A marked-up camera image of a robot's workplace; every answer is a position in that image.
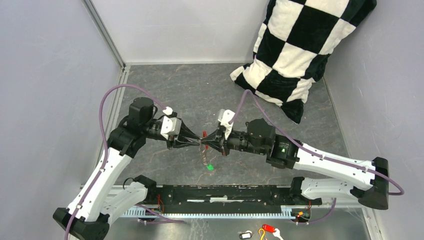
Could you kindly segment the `red key tag with keyring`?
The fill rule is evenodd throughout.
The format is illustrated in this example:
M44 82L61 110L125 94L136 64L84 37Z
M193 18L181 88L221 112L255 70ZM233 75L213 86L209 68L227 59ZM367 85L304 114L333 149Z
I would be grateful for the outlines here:
M200 159L201 159L202 164L205 165L205 166L208 165L207 152L208 152L208 146L200 143L199 144Z

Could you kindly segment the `green key tag with key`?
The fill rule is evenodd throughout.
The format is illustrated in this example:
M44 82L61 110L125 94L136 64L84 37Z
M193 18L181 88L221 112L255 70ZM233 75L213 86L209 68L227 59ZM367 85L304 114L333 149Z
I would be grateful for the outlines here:
M209 171L214 171L214 170L215 170L214 166L213 166L212 164L210 164L210 163L208 163L208 164L206 165L206 168L207 168Z

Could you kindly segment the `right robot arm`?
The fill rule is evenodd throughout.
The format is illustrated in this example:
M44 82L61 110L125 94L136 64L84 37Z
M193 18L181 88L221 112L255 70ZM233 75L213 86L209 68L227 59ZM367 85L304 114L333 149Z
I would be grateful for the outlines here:
M231 150L264 155L266 163L275 168L309 171L326 177L323 180L294 178L288 196L295 204L307 199L346 197L368 208L389 208L389 165L385 158L358 160L321 151L277 134L276 128L263 118L247 122L246 131L219 126L201 143L224 156Z

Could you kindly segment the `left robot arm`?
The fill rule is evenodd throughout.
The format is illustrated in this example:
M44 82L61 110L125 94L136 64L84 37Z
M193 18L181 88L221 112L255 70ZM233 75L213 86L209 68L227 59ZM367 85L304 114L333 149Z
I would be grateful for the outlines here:
M164 141L168 149L198 146L200 136L192 132L170 109L155 118L158 108L152 99L138 97L129 106L118 127L107 139L106 147L93 173L67 207L59 207L53 219L65 230L65 238L103 240L111 225L140 202L153 203L157 183L145 176L135 177L130 185L107 200L117 178L148 139Z

